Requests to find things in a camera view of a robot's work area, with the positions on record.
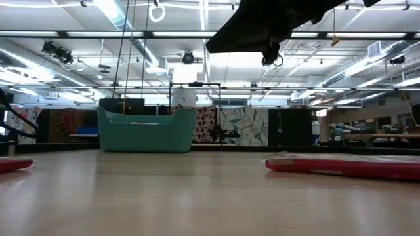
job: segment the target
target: rope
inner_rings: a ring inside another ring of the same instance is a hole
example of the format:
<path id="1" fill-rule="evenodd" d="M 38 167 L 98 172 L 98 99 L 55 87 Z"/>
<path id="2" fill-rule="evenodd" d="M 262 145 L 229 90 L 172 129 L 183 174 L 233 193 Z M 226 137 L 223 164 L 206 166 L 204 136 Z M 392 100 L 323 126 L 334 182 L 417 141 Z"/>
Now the rope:
<path id="1" fill-rule="evenodd" d="M 127 6 L 127 11 L 125 12 L 125 20 L 124 20 L 124 29 L 123 29 L 123 36 L 121 37 L 121 44 L 119 46 L 119 54 L 118 54 L 118 62 L 117 62 L 117 71 L 115 72 L 115 80 L 114 80 L 114 89 L 112 91 L 112 98 L 114 98 L 117 89 L 117 78 L 118 78 L 118 69 L 119 69 L 119 61 L 121 60 L 121 51 L 123 50 L 124 44 L 124 35 L 125 35 L 125 26 L 127 25 L 127 17 L 129 15 L 129 7 Z"/>
<path id="2" fill-rule="evenodd" d="M 134 0 L 133 26 L 131 27 L 131 38 L 130 38 L 130 42 L 133 41 L 134 23 L 135 23 L 135 18 L 136 18 L 136 7 L 135 7 L 136 3 L 137 3 L 137 0 Z M 129 63 L 127 65 L 127 78 L 125 79 L 123 115 L 125 113 L 125 101 L 127 99 L 127 86 L 129 84 L 130 61 L 131 61 L 131 47 L 132 46 L 133 46 L 133 44 L 130 43 Z"/>
<path id="3" fill-rule="evenodd" d="M 147 11 L 146 13 L 146 29 L 145 31 L 147 31 L 147 27 L 149 25 L 149 11 Z M 144 38 L 144 49 L 143 49 L 143 55 L 146 55 L 146 42 L 147 42 L 147 38 Z M 142 89 L 141 89 L 141 96 L 140 98 L 143 98 L 143 86 L 144 86 L 144 67 L 146 66 L 146 58 L 143 58 L 143 71 L 142 71 Z"/>

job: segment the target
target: red foam pad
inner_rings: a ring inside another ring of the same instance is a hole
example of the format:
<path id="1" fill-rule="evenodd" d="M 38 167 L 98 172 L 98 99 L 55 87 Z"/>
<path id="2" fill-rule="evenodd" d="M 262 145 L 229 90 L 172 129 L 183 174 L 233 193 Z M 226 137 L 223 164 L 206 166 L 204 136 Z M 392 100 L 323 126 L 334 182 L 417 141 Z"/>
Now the red foam pad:
<path id="1" fill-rule="evenodd" d="M 0 173 L 12 172 L 21 168 L 28 168 L 32 165 L 33 160 L 29 159 L 13 159 L 0 158 Z"/>
<path id="2" fill-rule="evenodd" d="M 269 169 L 284 172 L 420 180 L 420 163 L 414 162 L 291 158 L 269 159 L 265 165 Z"/>

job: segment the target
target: black fabric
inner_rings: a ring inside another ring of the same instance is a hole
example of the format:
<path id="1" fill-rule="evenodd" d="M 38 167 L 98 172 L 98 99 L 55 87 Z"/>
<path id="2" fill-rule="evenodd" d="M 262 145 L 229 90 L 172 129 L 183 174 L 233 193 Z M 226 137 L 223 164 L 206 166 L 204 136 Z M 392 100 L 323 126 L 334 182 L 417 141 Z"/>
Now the black fabric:
<path id="1" fill-rule="evenodd" d="M 268 146 L 277 147 L 280 143 L 279 137 L 279 109 L 268 110 Z"/>
<path id="2" fill-rule="evenodd" d="M 280 110 L 281 146 L 311 146 L 312 116 L 309 109 Z"/>
<path id="3" fill-rule="evenodd" d="M 37 144 L 47 143 L 48 142 L 48 133 L 50 127 L 50 110 L 43 109 L 38 115 L 38 133 L 37 133 Z"/>

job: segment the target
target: leaf print fabric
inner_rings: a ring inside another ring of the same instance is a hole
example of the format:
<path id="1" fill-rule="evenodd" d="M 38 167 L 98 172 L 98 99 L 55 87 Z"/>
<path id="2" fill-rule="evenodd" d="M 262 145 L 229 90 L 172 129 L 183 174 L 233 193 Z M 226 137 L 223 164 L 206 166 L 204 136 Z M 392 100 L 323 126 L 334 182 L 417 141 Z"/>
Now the leaf print fabric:
<path id="1" fill-rule="evenodd" d="M 227 138 L 239 146 L 268 146 L 268 109 L 223 108 L 222 129 L 235 130 L 240 138 Z"/>

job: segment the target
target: black object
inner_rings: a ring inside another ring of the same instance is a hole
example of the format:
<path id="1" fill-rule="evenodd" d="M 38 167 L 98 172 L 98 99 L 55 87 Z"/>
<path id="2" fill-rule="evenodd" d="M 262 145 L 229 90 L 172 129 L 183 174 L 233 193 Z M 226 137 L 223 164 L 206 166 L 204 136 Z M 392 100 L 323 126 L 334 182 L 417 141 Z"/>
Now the black object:
<path id="1" fill-rule="evenodd" d="M 251 83 L 251 88 L 255 88 L 255 87 L 258 87 L 257 84 L 256 83 Z M 249 91 L 255 92 L 257 90 L 256 89 L 249 89 Z"/>
<path id="2" fill-rule="evenodd" d="M 107 66 L 107 65 L 104 65 L 104 64 L 99 64 L 98 67 L 101 68 L 101 69 L 111 69 L 110 66 Z"/>
<path id="3" fill-rule="evenodd" d="M 406 57 L 400 56 L 399 58 L 395 58 L 392 60 L 389 60 L 389 63 L 391 63 L 391 65 L 395 65 L 395 64 L 403 64 L 406 61 Z"/>
<path id="4" fill-rule="evenodd" d="M 52 41 L 45 41 L 41 51 L 47 55 L 52 55 L 53 58 L 66 65 L 70 65 L 74 60 L 70 50 L 56 46 Z"/>
<path id="5" fill-rule="evenodd" d="M 270 147 L 278 147 L 279 145 L 279 109 L 268 110 L 268 145 Z"/>
<path id="6" fill-rule="evenodd" d="M 210 53 L 261 52 L 263 64 L 277 60 L 279 43 L 292 29 L 322 20 L 324 13 L 347 0 L 242 0 L 238 10 L 207 42 Z M 364 0 L 367 7 L 379 0 Z"/>
<path id="7" fill-rule="evenodd" d="M 309 109 L 280 110 L 281 146 L 311 146 L 312 116 Z"/>
<path id="8" fill-rule="evenodd" d="M 186 65 L 190 65 L 194 63 L 194 55 L 191 51 L 186 51 L 184 56 L 182 57 L 182 63 Z"/>
<path id="9" fill-rule="evenodd" d="M 215 125 L 214 129 L 209 131 L 210 136 L 213 137 L 213 142 L 219 139 L 221 144 L 225 144 L 225 138 L 240 138 L 241 135 L 235 130 L 224 130 L 220 125 Z"/>
<path id="10" fill-rule="evenodd" d="M 99 106 L 112 113 L 123 113 L 123 98 L 103 98 L 99 100 Z M 144 115 L 144 99 L 130 98 L 125 100 L 125 114 Z"/>

